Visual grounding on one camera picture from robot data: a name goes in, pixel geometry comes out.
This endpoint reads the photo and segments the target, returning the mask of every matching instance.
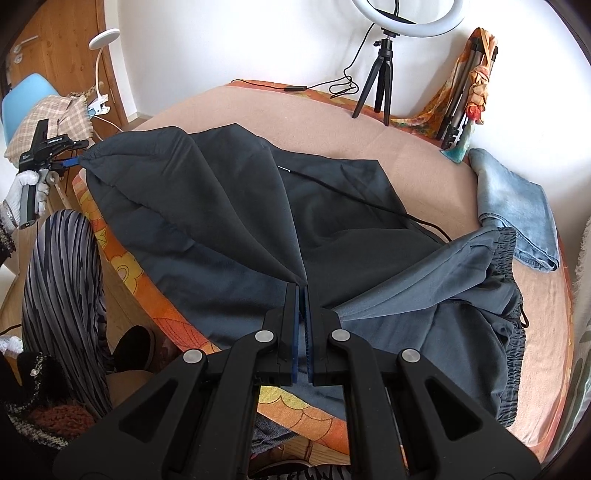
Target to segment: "gloved hand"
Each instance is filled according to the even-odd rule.
[[[36,171],[24,171],[19,173],[12,186],[8,190],[6,199],[0,205],[0,220],[2,225],[8,233],[16,230],[21,223],[21,197],[22,189],[25,185],[37,185],[37,195],[35,201],[37,202],[37,211],[39,215],[45,214],[47,211],[47,195],[49,189],[59,181],[59,176],[54,171],[41,170],[41,177],[47,174],[45,180],[39,183],[40,174]]]

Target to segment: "ring light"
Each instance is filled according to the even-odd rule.
[[[465,16],[465,6],[468,0],[454,0],[451,10],[435,22],[419,25],[407,24],[392,20],[382,15],[368,0],[353,0],[357,9],[369,20],[380,27],[407,37],[436,37],[456,28]]]

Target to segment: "silver screw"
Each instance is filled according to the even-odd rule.
[[[418,353],[414,348],[407,348],[402,352],[402,358],[410,364],[415,364],[421,359],[421,354]]]
[[[198,364],[201,360],[203,360],[203,354],[201,350],[187,350],[183,354],[183,360],[188,364]]]
[[[273,332],[270,330],[259,330],[255,335],[256,341],[261,343],[269,343],[275,338]]]
[[[347,330],[343,330],[342,328],[338,330],[333,330],[330,336],[337,342],[346,342],[351,338],[351,334]]]

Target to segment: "wooden door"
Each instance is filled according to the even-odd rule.
[[[43,75],[60,95],[70,92],[85,92],[95,84],[95,62],[98,51],[89,50],[88,42],[105,29],[103,0],[47,0],[35,13],[19,35],[15,45],[38,35],[38,38],[23,44],[22,60],[15,63],[17,55],[8,56],[9,81],[16,86],[31,73]],[[102,118],[122,127],[127,124],[119,91],[114,82],[111,60],[107,49],[99,63],[101,93],[109,94],[111,111]],[[96,98],[93,93],[88,98]],[[101,138],[106,138],[117,129],[100,119],[92,124]]]

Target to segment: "blue chair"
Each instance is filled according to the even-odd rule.
[[[31,73],[2,100],[2,124],[6,145],[35,104],[47,95],[59,95],[57,90],[38,73]]]

